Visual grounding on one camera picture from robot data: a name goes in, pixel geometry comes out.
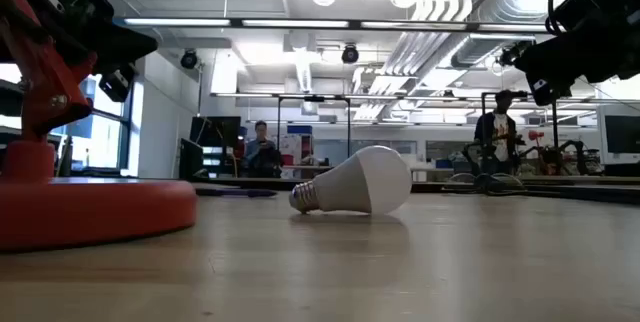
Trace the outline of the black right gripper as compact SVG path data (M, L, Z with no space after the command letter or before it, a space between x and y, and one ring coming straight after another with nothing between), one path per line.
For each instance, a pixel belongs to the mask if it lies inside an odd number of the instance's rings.
M569 86L579 77L589 83L640 74L640 10L629 15L592 15L516 58L514 66L533 79Z

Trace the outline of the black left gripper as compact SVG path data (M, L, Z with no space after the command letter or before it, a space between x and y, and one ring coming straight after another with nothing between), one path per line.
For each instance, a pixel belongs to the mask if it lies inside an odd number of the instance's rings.
M150 36L121 27L97 34L90 49L97 54L92 73L110 74L122 66L156 51L158 42Z

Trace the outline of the red desk lamp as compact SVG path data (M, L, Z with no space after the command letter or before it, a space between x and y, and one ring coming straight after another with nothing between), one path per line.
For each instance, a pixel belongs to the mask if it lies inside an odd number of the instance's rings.
M90 246L191 227L197 195L185 181L82 181L55 177L49 133L91 115L80 84L97 61L70 65L27 0L0 0L0 61L21 73L9 105L21 135L0 167L0 253Z

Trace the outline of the white LED light bulb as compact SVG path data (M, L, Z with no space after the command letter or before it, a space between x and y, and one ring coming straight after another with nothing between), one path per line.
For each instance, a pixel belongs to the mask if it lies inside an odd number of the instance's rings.
M289 195L292 208L311 211L388 214L411 194L412 175L401 155L388 147L369 146L340 165L295 185Z

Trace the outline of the long ceiling strip light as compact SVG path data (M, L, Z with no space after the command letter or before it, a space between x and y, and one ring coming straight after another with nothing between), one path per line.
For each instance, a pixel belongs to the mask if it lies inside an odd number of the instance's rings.
M317 29L484 34L546 33L544 24L464 21L118 17L114 19L114 22L123 26L140 28Z

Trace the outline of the large window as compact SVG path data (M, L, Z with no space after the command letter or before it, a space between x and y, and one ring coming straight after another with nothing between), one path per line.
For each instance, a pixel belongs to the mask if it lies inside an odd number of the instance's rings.
M112 101L99 87L101 80L101 75L89 75L80 84L85 96L93 101L97 114L57 127L50 133L58 156L62 154L59 142L71 136L73 170L119 166L126 105L123 102Z

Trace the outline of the white framed monitor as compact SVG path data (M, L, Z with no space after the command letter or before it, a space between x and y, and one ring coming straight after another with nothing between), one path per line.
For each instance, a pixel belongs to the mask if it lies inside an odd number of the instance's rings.
M640 163L640 103L600 105L597 126L602 164Z

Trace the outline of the person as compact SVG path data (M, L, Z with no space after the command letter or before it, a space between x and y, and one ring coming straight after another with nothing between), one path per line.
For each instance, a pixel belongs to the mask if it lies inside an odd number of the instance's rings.
M268 139L267 124L263 120L255 123L256 136L246 144L244 163L250 178L279 178L280 153L276 144Z
M502 90L494 100L496 107L484 113L476 122L474 140L488 143L493 148L495 158L488 166L492 173L512 174L517 162L516 123L508 115L513 93Z

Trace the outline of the black computer monitor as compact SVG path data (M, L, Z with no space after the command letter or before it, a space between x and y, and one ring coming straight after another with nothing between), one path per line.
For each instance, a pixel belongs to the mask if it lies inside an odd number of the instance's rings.
M240 127L239 116L193 117L190 140L202 147L235 147Z

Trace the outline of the black equipment box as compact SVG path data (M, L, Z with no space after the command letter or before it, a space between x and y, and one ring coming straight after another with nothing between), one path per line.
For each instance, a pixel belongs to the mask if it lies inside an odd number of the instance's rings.
M200 145L188 140L180 139L179 150L179 178L194 180L203 176L203 149Z

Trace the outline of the dark purple pen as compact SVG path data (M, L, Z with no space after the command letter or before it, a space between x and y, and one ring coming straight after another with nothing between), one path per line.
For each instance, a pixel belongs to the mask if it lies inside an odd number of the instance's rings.
M197 188L196 194L198 196L209 197L247 197L247 198L268 198L277 194L276 191L266 189L238 189L238 188L218 188L218 189L204 189Z

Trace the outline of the black table edge rail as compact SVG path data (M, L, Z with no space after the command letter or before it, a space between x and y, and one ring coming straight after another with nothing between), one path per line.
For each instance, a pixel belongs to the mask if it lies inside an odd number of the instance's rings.
M640 177L456 177L445 182L415 182L411 192L520 195L640 206Z

